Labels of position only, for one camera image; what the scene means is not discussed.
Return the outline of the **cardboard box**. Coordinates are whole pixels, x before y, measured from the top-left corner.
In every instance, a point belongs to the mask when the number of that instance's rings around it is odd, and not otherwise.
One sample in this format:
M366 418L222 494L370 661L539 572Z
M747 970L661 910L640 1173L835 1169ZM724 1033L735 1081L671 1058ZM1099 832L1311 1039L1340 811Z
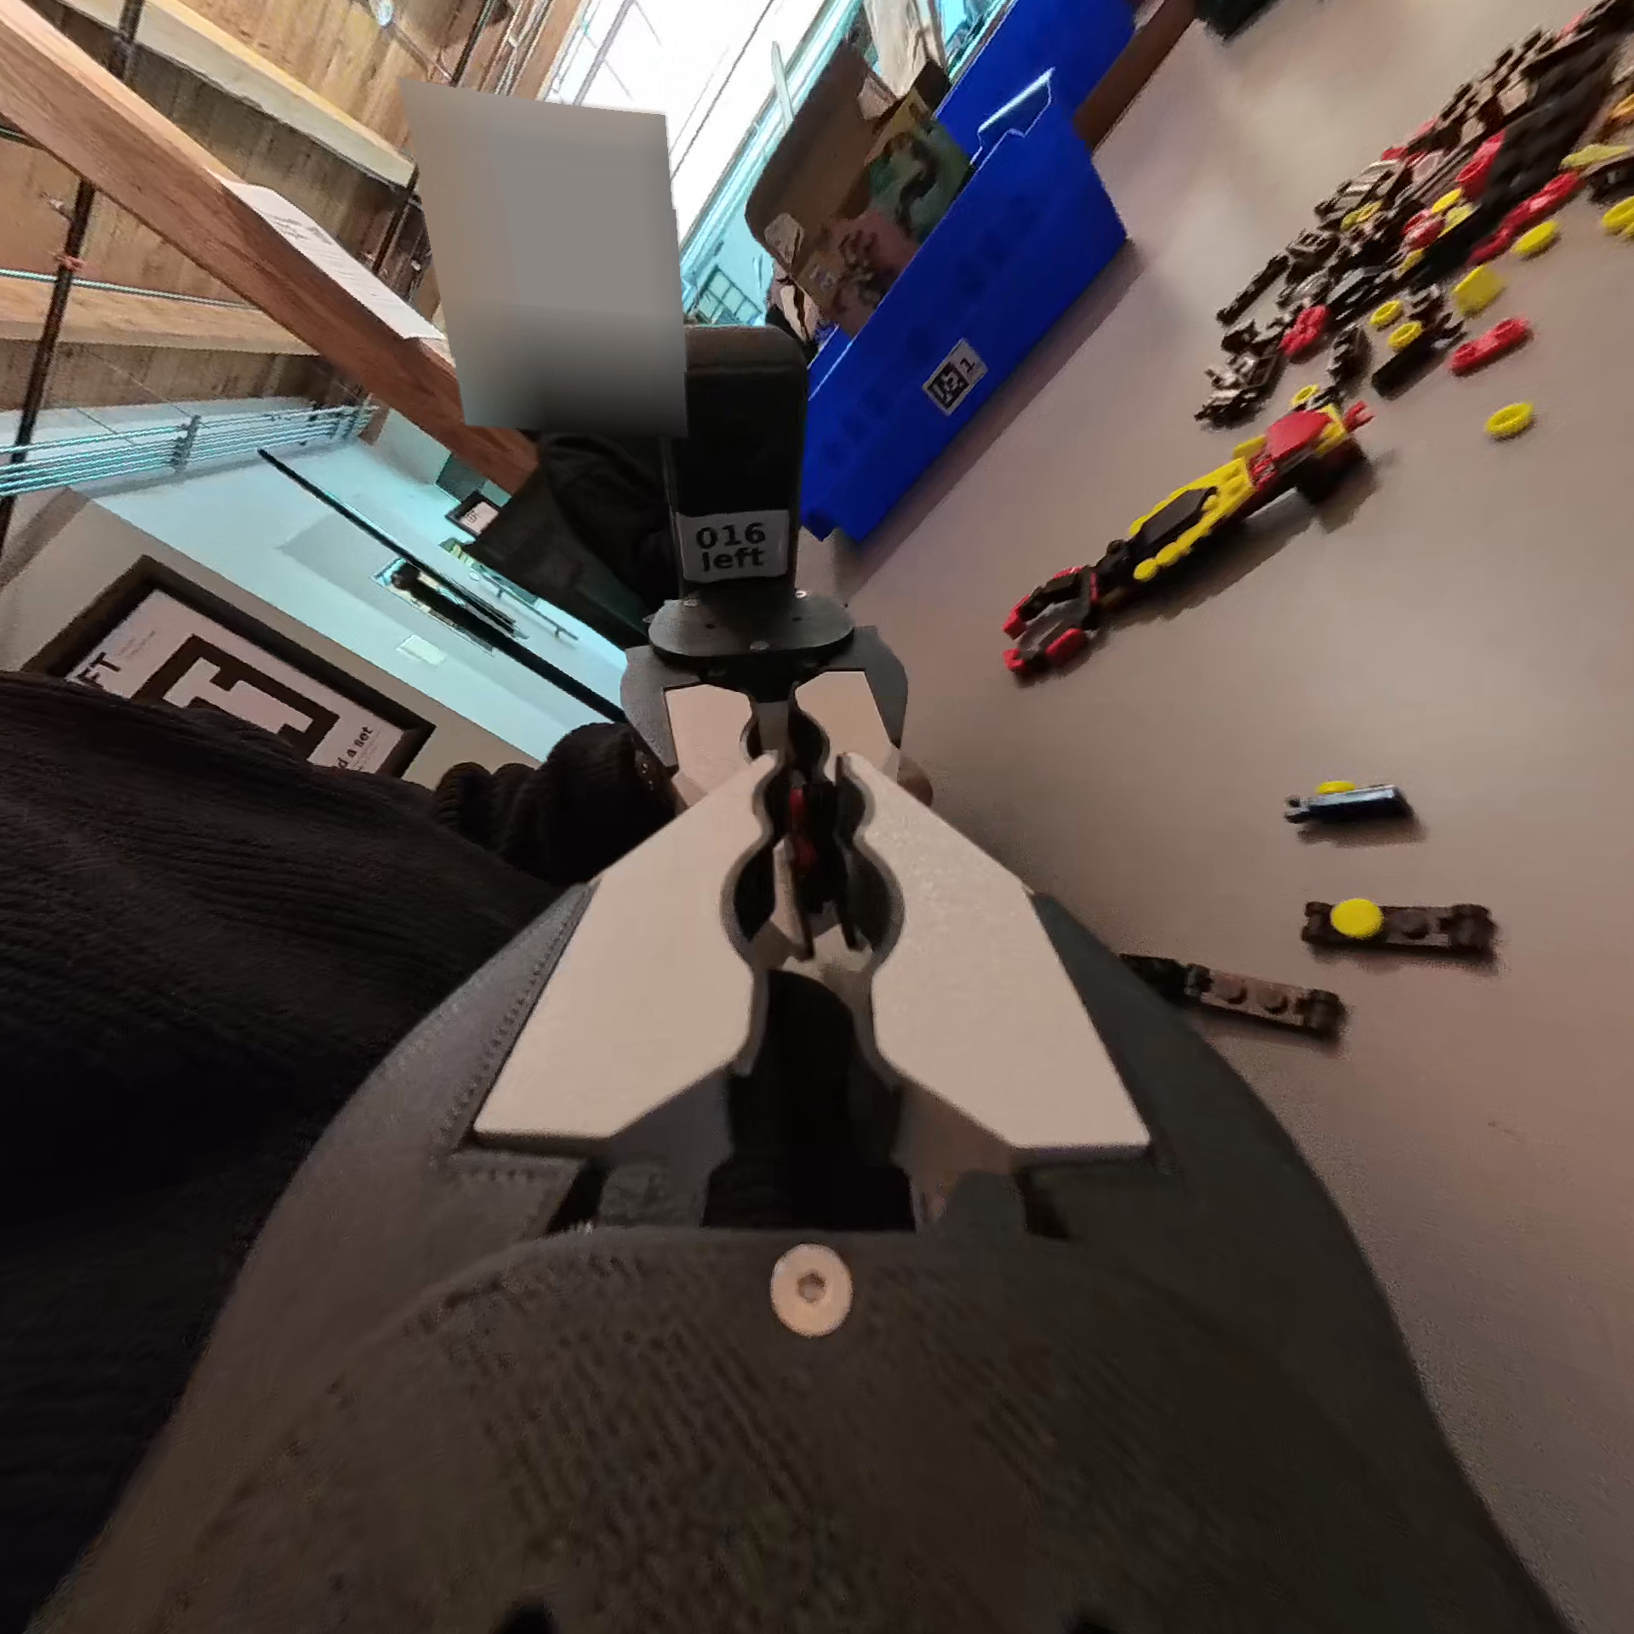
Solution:
M928 60L893 93L838 46L755 183L745 220L817 315L856 336L965 192L975 163L938 115Z

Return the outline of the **white paper sign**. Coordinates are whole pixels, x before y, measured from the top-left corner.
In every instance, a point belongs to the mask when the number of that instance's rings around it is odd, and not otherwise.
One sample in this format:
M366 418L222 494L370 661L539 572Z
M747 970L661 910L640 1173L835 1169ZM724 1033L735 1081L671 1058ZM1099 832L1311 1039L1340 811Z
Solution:
M445 348L444 332L407 299L391 292L374 272L364 268L317 220L270 188L241 179L220 177L220 181L228 192L249 206L298 255L337 282L360 307L393 330L393 334Z

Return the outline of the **small black lego piece yellow stud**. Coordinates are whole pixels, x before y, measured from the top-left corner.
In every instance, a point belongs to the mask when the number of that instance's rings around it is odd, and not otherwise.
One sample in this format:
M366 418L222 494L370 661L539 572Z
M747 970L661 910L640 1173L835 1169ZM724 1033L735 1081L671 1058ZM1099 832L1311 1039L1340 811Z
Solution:
M1393 782L1323 782L1309 793L1288 797L1282 819L1296 827L1381 825L1412 821L1414 809Z

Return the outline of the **person's left forearm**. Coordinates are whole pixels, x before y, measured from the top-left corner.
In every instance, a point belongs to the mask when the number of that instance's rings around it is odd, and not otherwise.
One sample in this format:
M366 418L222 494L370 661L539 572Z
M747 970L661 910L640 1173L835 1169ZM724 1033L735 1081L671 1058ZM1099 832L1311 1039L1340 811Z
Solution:
M432 790L444 828L554 887L582 885L679 813L673 784L626 723L570 729L539 766L451 766Z

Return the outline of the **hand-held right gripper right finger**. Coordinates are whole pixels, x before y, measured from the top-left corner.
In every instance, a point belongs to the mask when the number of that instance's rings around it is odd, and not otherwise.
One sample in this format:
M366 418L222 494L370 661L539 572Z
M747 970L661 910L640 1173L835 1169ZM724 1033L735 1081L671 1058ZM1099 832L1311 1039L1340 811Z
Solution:
M1031 889L870 760L835 768L860 1039L897 1093L891 1163L922 1219L967 1175L1148 1155L1150 1126Z

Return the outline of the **black yellow red lego model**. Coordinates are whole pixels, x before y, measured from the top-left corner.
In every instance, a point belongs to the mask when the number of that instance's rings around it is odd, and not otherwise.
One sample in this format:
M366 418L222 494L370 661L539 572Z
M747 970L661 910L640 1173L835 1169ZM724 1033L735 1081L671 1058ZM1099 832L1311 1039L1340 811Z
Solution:
M1066 667L1105 620L1179 581L1208 554L1284 498L1329 500L1364 467L1368 400L1309 395L1224 465L1173 490L1099 558L1052 574L1017 601L1006 622L1004 667L1021 681Z

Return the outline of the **pile of lego pieces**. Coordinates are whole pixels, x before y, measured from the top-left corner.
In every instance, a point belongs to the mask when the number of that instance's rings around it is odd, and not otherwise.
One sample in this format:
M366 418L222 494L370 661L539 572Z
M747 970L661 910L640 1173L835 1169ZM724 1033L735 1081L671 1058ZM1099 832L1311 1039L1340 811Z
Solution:
M1449 360L1498 295L1484 276L1568 202L1630 192L1630 4L1583 6L1467 80L1418 130L1348 177L1216 313L1218 362L1194 420L1259 416L1288 369L1294 408L1364 424Z

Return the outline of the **black lego plate yellow stud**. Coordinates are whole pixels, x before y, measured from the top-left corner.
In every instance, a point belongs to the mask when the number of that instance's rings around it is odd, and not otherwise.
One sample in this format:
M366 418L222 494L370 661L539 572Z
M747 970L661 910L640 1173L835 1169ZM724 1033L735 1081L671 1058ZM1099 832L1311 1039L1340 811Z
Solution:
M1307 902L1299 939L1323 949L1424 951L1484 961L1496 949L1498 928L1482 904L1379 904L1369 897L1346 897L1333 904Z

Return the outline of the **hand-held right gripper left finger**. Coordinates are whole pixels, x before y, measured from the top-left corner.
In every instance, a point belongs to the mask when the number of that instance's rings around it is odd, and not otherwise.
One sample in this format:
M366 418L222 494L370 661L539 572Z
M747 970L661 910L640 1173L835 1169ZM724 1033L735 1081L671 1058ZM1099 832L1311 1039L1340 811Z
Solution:
M770 846L765 753L603 871L473 1134L516 1151L724 1151L765 1029L735 889Z

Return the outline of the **framed wall poster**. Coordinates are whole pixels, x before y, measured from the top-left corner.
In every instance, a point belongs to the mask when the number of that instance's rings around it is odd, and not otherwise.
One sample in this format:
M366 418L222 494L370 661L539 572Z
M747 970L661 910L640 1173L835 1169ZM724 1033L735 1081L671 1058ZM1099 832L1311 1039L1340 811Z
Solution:
M401 778L434 725L377 686L152 556L21 663L134 702L210 710L303 762Z

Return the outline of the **blue plastic bin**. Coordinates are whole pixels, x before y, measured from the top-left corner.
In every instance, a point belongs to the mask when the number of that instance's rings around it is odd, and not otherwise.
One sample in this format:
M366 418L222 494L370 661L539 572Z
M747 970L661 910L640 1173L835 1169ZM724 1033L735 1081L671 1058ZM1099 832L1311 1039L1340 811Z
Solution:
M1012 2L953 80L936 116L967 152L992 113L1043 74L1052 107L1072 118L1134 39L1126 2Z
M1050 68L990 111L973 177L877 315L817 352L803 529L866 541L1126 239Z

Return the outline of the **black knitted sweater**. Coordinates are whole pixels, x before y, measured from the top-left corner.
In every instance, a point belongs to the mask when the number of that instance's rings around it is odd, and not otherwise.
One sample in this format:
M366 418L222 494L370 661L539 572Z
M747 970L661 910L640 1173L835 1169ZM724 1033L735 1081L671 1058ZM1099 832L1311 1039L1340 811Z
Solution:
M4 675L4 1630L169 1418L323 1124L554 887L432 791Z

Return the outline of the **wooden beam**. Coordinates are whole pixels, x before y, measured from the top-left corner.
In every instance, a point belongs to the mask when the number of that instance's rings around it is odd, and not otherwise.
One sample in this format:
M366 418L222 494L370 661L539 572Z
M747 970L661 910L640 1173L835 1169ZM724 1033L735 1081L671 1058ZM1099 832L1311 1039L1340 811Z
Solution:
M2 4L2 107L39 148L346 381L516 494L537 469L519 432L465 424L453 362L399 334L290 243L216 171L216 159L29 4Z

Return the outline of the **long black lego plate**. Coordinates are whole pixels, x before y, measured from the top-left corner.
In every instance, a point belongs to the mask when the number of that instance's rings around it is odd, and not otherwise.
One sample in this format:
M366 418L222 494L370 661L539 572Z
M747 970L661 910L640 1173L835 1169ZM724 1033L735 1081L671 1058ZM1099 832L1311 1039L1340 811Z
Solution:
M1315 1039L1336 1037L1346 1017L1338 994L1323 988L1290 986L1165 955L1122 953L1119 961L1175 1007L1235 1015Z

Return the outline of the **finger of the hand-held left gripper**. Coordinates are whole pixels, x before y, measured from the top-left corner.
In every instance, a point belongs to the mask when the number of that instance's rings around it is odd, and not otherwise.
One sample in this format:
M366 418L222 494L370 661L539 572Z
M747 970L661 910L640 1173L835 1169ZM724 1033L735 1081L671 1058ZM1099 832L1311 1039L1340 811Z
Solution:
M856 756L897 776L897 743L873 698L866 673L819 673L798 686L798 712L811 721L823 739L817 774L831 784L838 780L844 756Z
M749 797L763 791L763 758L749 753L759 727L755 700L726 686L669 686L663 710L675 805L696 807L726 790L735 807L751 807Z

